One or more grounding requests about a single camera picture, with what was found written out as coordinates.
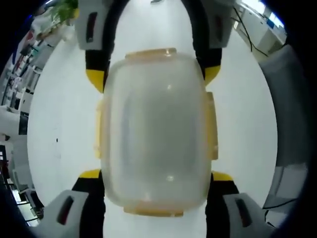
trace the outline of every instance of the green leaves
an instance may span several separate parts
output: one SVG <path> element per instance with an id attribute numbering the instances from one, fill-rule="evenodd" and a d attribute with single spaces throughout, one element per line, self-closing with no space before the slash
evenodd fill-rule
<path id="1" fill-rule="evenodd" d="M 78 0 L 60 0 L 51 11 L 52 21 L 64 23 L 72 19 L 76 8 L 78 8 Z"/>

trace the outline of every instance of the window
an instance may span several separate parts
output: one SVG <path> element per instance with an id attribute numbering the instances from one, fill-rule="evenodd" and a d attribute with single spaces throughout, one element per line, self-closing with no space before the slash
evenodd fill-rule
<path id="1" fill-rule="evenodd" d="M 242 2 L 248 5 L 250 8 L 253 8 L 259 14 L 263 14 L 265 10 L 265 5 L 259 0 L 242 0 Z"/>
<path id="2" fill-rule="evenodd" d="M 271 15 L 269 16 L 269 19 L 274 22 L 274 24 L 279 27 L 284 27 L 284 24 L 277 18 L 277 16 L 272 12 Z"/>

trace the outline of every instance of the cable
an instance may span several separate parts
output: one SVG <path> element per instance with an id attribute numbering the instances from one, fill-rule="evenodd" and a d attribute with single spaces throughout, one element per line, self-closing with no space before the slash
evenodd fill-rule
<path id="1" fill-rule="evenodd" d="M 267 224 L 269 224 L 271 227 L 276 228 L 275 226 L 273 226 L 273 224 L 271 222 L 267 222 Z"/>
<path id="2" fill-rule="evenodd" d="M 266 222 L 266 216 L 268 214 L 269 210 L 266 210 L 265 213 L 264 213 L 264 221 Z"/>
<path id="3" fill-rule="evenodd" d="M 20 205 L 25 205 L 25 204 L 30 204 L 30 203 L 29 203 L 29 202 L 17 203 L 17 206 L 20 206 Z"/>
<path id="4" fill-rule="evenodd" d="M 25 220 L 25 222 L 31 222 L 31 221 L 35 221 L 35 220 L 38 220 L 39 218 L 36 217 L 36 218 L 33 218 L 33 219 L 30 219 L 30 220 Z"/>
<path id="5" fill-rule="evenodd" d="M 266 53 L 264 53 L 263 51 L 259 50 L 259 49 L 252 43 L 251 38 L 250 38 L 250 36 L 249 36 L 249 33 L 248 33 L 247 29 L 246 29 L 246 26 L 244 25 L 244 23 L 243 23 L 243 21 L 242 21 L 240 15 L 239 15 L 237 9 L 236 9 L 235 7 L 234 7 L 233 9 L 234 9 L 234 11 L 236 12 L 236 14 L 237 14 L 237 16 L 238 16 L 238 18 L 239 18 L 239 20 L 240 20 L 240 22 L 241 22 L 241 24 L 242 24 L 244 30 L 245 30 L 246 33 L 247 33 L 248 40 L 249 40 L 249 42 L 250 42 L 250 50 L 251 50 L 251 52 L 252 52 L 252 47 L 254 47 L 254 49 L 256 49 L 257 51 L 259 51 L 260 53 L 262 53 L 263 55 L 265 55 L 266 57 L 268 57 L 268 55 L 267 55 Z"/>
<path id="6" fill-rule="evenodd" d="M 231 17 L 231 19 L 240 23 L 240 21 L 234 17 Z"/>
<path id="7" fill-rule="evenodd" d="M 291 199 L 291 200 L 289 200 L 289 201 L 287 201 L 287 202 L 281 203 L 281 204 L 276 205 L 276 206 L 264 207 L 263 210 L 268 210 L 268 209 L 273 209 L 273 208 L 281 207 L 281 206 L 284 206 L 284 205 L 286 205 L 286 204 L 288 204 L 288 203 L 290 203 L 290 202 L 294 202 L 294 201 L 296 201 L 296 198 Z"/>

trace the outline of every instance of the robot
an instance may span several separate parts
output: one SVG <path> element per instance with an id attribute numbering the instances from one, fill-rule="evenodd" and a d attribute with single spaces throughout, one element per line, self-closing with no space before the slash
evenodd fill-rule
<path id="1" fill-rule="evenodd" d="M 105 89 L 116 26 L 129 0 L 79 0 L 76 32 L 86 54 L 86 73 L 99 92 Z M 182 0 L 191 20 L 193 46 L 205 84 L 220 71 L 222 48 L 232 29 L 235 0 Z M 269 237 L 274 228 L 231 176 L 213 172 L 207 195 L 207 237 Z M 38 237 L 103 237 L 105 187 L 102 170 L 86 171 L 72 190 L 61 193 L 32 228 Z"/>

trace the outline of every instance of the desk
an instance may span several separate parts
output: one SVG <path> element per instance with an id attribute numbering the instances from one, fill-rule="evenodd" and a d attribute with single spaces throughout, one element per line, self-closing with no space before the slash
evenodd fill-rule
<path id="1" fill-rule="evenodd" d="M 111 63 L 149 48 L 176 47 L 194 55 L 189 17 L 180 1 L 130 2 L 115 43 Z M 222 70 L 207 90 L 214 92 L 219 133 L 219 160 L 213 169 L 231 174 L 240 191 L 262 206 L 275 168 L 275 112 L 262 71 L 235 31 L 223 51 Z M 94 142 L 101 98 L 85 75 L 84 52 L 75 42 L 60 42 L 41 74 L 29 116 L 30 169 L 44 205 L 72 188 L 83 171 L 100 168 Z M 206 237 L 205 206 L 182 218 L 154 218 L 124 214 L 108 199 L 105 203 L 105 237 Z"/>

